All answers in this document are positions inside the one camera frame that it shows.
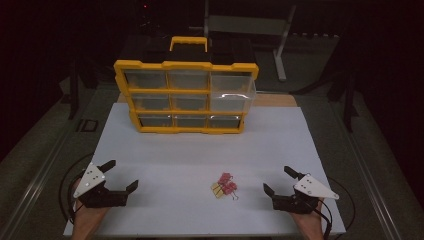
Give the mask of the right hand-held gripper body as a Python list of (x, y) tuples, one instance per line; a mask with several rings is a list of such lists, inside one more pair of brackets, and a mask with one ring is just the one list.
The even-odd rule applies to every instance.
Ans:
[(296, 214), (310, 214), (321, 198), (339, 199), (339, 195), (315, 179), (312, 175), (303, 175), (293, 186), (294, 194), (282, 196), (271, 191), (274, 210)]

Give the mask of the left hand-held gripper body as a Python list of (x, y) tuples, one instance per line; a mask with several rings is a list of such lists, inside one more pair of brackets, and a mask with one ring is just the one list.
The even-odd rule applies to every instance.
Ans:
[(79, 175), (73, 197), (87, 208), (108, 208), (125, 206), (129, 194), (125, 190), (115, 191), (105, 187), (106, 176), (98, 169), (98, 165), (90, 163)]

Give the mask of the pink binder clip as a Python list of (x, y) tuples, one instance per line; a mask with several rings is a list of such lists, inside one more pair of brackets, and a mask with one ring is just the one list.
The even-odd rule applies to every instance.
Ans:
[(230, 173), (224, 172), (218, 179), (217, 183), (220, 185), (226, 185), (232, 178), (233, 176)]
[(230, 181), (221, 186), (222, 192), (224, 195), (230, 195), (233, 200), (238, 200), (239, 197), (236, 195), (237, 184)]

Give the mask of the clear plastic drawer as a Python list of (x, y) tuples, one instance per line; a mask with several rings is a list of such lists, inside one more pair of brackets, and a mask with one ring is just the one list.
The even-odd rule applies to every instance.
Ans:
[(248, 112), (256, 97), (254, 79), (246, 72), (213, 72), (210, 76), (210, 110)]

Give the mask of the yellow drawer organizer cabinet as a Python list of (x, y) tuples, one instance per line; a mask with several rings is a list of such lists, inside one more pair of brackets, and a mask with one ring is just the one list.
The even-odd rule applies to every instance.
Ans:
[(213, 72), (259, 73), (247, 39), (127, 38), (114, 64), (129, 118), (143, 133), (237, 134), (248, 112), (210, 110)]

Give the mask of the person's left hand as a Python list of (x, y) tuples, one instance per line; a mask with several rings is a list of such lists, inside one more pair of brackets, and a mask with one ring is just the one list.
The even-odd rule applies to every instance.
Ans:
[(79, 200), (76, 208), (71, 240), (91, 240), (109, 208), (87, 208)]

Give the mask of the person's right hand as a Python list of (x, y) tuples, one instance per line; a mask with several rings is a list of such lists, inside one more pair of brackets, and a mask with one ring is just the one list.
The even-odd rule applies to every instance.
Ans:
[(290, 216), (305, 240), (324, 240), (322, 217), (319, 215), (321, 209), (322, 203), (319, 202), (316, 210), (310, 214), (290, 213)]

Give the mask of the black square floor plate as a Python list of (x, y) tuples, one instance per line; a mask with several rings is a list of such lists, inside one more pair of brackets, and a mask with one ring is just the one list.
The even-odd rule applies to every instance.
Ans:
[(81, 119), (77, 125), (76, 132), (95, 132), (97, 128), (97, 120)]

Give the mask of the white board sheet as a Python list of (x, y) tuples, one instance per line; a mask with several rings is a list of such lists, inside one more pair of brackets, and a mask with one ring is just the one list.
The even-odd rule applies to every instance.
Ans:
[[(102, 221), (97, 233), (105, 237), (292, 235), (293, 220), (273, 209), (263, 184), (293, 194), (285, 166), (327, 181), (298, 107), (253, 107), (240, 134), (148, 134), (137, 132), (127, 105), (116, 103), (92, 161), (111, 159), (117, 164), (105, 175), (107, 188), (122, 190), (135, 180), (139, 186)], [(238, 200), (213, 194), (224, 172), (233, 176)]]

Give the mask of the black stand leg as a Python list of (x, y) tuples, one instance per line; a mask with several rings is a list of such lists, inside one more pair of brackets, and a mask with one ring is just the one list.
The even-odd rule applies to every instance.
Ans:
[(353, 106), (356, 72), (354, 70), (342, 70), (336, 72), (333, 77), (333, 84), (327, 93), (327, 98), (332, 101), (338, 101), (344, 97), (343, 123), (349, 132), (352, 132), (352, 116), (355, 109)]

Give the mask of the grey metal stand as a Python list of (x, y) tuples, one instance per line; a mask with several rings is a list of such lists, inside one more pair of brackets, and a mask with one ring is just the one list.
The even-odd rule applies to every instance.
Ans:
[(211, 32), (261, 34), (280, 37), (280, 43), (273, 50), (273, 59), (281, 82), (287, 80), (282, 60), (282, 53), (289, 36), (291, 24), (296, 12), (296, 5), (290, 4), (289, 11), (283, 19), (241, 17), (210, 14), (210, 0), (204, 0), (203, 34), (208, 37)]

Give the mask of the aluminium rail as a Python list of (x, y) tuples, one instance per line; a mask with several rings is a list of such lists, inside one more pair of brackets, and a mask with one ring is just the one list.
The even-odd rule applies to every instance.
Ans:
[(94, 103), (82, 104), (76, 118), (55, 104), (0, 163), (0, 240), (68, 240), (58, 201), (58, 185), (78, 156), (72, 140), (78, 122)]
[(383, 232), (387, 240), (402, 240), (400, 232), (393, 221), (387, 204), (370, 172), (365, 158), (359, 148), (359, 145), (354, 135), (348, 131), (343, 121), (343, 109), (340, 103), (330, 103), (331, 110), (341, 129), (345, 139), (348, 142), (349, 148), (354, 155), (354, 163), (360, 175), (361, 181), (368, 194), (370, 202), (380, 222)]

